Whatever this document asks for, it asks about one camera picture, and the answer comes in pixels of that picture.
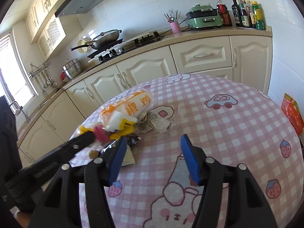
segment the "pink cup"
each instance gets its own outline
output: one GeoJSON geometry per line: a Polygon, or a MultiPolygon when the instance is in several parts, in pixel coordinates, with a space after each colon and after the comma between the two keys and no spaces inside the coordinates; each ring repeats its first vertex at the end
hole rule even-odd
{"type": "Polygon", "coordinates": [[[180,33],[181,32],[181,28],[180,28],[178,22],[170,23],[170,27],[171,27],[173,33],[180,33]]]}

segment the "utensil rack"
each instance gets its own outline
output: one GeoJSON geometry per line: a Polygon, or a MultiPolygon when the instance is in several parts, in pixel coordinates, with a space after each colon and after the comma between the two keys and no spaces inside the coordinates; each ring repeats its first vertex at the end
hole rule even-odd
{"type": "Polygon", "coordinates": [[[45,70],[46,68],[48,69],[49,65],[51,65],[51,62],[50,61],[47,61],[41,65],[39,65],[38,67],[33,65],[31,63],[31,67],[32,67],[32,71],[28,73],[28,77],[30,79],[32,79],[33,77],[35,77],[36,75],[38,75],[39,73],[41,73],[43,70],[45,70]]]}

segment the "wok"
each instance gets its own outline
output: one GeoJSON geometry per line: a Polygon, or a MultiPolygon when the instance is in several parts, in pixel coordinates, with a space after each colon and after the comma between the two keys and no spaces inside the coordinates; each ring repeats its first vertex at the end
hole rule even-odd
{"type": "Polygon", "coordinates": [[[86,42],[84,45],[79,45],[71,49],[71,51],[91,46],[94,50],[99,50],[103,46],[116,41],[119,38],[121,30],[110,30],[107,32],[102,32],[98,36],[92,39],[92,41],[86,42]]]}

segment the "pink checkered tablecloth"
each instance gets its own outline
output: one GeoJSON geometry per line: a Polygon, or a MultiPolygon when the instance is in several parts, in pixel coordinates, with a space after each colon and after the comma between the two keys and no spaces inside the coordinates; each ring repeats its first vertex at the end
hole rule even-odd
{"type": "MultiPolygon", "coordinates": [[[[135,165],[121,168],[106,188],[117,228],[190,228],[203,187],[189,178],[180,137],[222,164],[244,163],[267,198],[279,227],[294,216],[303,190],[304,165],[300,142],[288,119],[266,95],[240,83],[203,74],[177,74],[140,84],[103,106],[146,90],[154,95],[151,109],[173,120],[178,107],[182,123],[164,134],[147,133],[132,148],[135,165]]],[[[95,111],[83,125],[98,120],[95,111]]],[[[87,164],[86,148],[71,161],[87,164]]],[[[218,227],[223,227],[228,200],[223,186],[218,227]]],[[[83,227],[89,227],[84,185],[80,186],[83,227]]]]}

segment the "stainless steel pot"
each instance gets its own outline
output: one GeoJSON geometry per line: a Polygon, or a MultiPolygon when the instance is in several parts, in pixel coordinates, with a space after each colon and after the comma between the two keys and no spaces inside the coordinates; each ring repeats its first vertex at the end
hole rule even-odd
{"type": "Polygon", "coordinates": [[[119,34],[121,30],[110,30],[107,32],[102,32],[98,36],[92,39],[92,41],[86,42],[84,45],[79,45],[77,47],[72,48],[71,50],[76,50],[83,47],[91,46],[94,50],[99,50],[101,47],[116,41],[119,38],[119,34]]]}
{"type": "Polygon", "coordinates": [[[77,75],[83,72],[81,63],[78,58],[71,60],[71,58],[69,57],[66,61],[66,65],[62,67],[62,72],[65,73],[69,80],[72,80],[77,75]]]}

